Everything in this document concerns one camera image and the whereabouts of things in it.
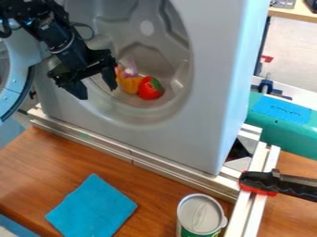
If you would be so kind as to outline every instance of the white washing machine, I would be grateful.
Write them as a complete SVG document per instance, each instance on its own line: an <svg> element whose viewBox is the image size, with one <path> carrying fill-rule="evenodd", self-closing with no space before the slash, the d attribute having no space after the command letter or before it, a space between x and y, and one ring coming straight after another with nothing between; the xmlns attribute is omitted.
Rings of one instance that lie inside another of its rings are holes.
<svg viewBox="0 0 317 237"><path fill-rule="evenodd" d="M95 75L83 80L88 100L81 101L47 78L47 71L57 64L49 57L32 76L42 109L51 118L218 174L247 115L269 2L64 1L71 21L94 29L95 37L88 42L91 49L109 48L121 63L133 60L141 74L158 78L165 93L158 100L144 101L120 89L111 92ZM79 31L83 38L90 33ZM9 49L12 41L6 40ZM39 61L38 55L30 55ZM32 64L28 61L24 68ZM3 114L13 110L12 103L4 105Z"/></svg>

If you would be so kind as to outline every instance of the label on blue box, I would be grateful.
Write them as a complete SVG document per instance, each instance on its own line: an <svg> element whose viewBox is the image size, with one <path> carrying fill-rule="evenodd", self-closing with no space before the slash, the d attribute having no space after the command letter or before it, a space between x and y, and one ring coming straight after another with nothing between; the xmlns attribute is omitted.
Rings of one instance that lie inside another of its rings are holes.
<svg viewBox="0 0 317 237"><path fill-rule="evenodd" d="M299 125L307 124L311 119L311 109L268 96L263 96L252 111Z"/></svg>

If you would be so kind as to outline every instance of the green can label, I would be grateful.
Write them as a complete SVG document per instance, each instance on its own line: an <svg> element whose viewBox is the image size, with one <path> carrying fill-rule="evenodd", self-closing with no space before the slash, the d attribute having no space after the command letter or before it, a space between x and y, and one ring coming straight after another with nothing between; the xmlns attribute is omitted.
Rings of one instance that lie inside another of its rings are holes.
<svg viewBox="0 0 317 237"><path fill-rule="evenodd" d="M201 234L192 233L191 231L188 231L187 229L182 227L181 236L182 237L218 237L220 232L221 232L221 230L218 230L218 231L210 233L210 234L201 235Z"/></svg>

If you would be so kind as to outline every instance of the washing machine door opening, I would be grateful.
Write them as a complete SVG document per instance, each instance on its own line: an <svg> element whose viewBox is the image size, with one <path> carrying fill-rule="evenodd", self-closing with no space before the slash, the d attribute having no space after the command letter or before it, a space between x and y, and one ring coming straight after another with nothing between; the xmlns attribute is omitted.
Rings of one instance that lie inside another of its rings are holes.
<svg viewBox="0 0 317 237"><path fill-rule="evenodd" d="M72 22L91 26L91 49L109 48L119 64L133 62L139 74L160 82L164 94L144 100L125 93L119 84L111 92L100 74L83 80L88 100L81 103L97 116L115 122L151 124L170 118L184 103L193 69L188 36L182 19L166 0L69 0L64 7ZM78 28L87 38L90 32Z"/></svg>

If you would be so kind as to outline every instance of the teal container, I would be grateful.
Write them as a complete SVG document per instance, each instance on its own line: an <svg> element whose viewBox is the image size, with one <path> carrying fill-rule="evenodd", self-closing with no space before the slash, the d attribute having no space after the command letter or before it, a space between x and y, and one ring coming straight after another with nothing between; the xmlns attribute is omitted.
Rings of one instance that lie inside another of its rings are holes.
<svg viewBox="0 0 317 237"><path fill-rule="evenodd" d="M268 145L317 159L317 112L312 109L251 92L246 124L263 128L260 140Z"/></svg>

